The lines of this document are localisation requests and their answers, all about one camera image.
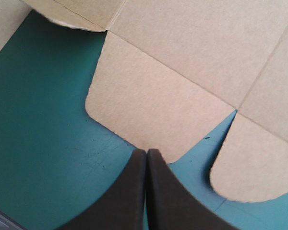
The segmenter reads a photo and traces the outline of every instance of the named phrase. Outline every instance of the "brown cardboard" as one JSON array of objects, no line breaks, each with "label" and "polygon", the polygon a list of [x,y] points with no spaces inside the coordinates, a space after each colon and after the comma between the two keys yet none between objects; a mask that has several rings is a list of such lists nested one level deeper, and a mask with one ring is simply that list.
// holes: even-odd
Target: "brown cardboard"
[{"label": "brown cardboard", "polygon": [[214,189],[242,202],[288,192],[288,0],[24,1],[60,25],[110,30],[93,119],[172,162],[241,107]]},{"label": "brown cardboard", "polygon": [[238,107],[288,24],[288,0],[128,0],[110,28]]},{"label": "brown cardboard", "polygon": [[34,10],[38,11],[51,22],[72,29],[83,29],[88,31],[105,31],[102,27],[84,17],[72,12],[65,6],[54,0],[22,0]]},{"label": "brown cardboard", "polygon": [[87,20],[108,29],[125,0],[56,0]]},{"label": "brown cardboard", "polygon": [[240,113],[249,119],[235,119],[211,183],[230,200],[277,198],[288,192],[288,29]]},{"label": "brown cardboard", "polygon": [[96,121],[176,161],[233,108],[108,32],[86,99]]},{"label": "brown cardboard", "polygon": [[288,143],[237,114],[210,181],[213,189],[229,200],[277,198],[288,192]]},{"label": "brown cardboard", "polygon": [[0,50],[8,42],[31,8],[19,0],[0,0]]},{"label": "brown cardboard", "polygon": [[288,141],[288,32],[240,113]]}]

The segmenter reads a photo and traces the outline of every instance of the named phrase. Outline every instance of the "teal surface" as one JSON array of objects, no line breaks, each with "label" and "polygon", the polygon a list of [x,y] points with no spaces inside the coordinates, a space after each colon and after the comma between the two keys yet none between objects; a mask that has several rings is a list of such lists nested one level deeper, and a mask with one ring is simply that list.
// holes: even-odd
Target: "teal surface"
[{"label": "teal surface", "polygon": [[[90,206],[134,149],[84,109],[105,36],[59,27],[32,12],[0,52],[0,210],[29,230],[54,229]],[[288,194],[244,204],[210,187],[209,170],[234,115],[169,166],[235,226],[288,230]]]}]

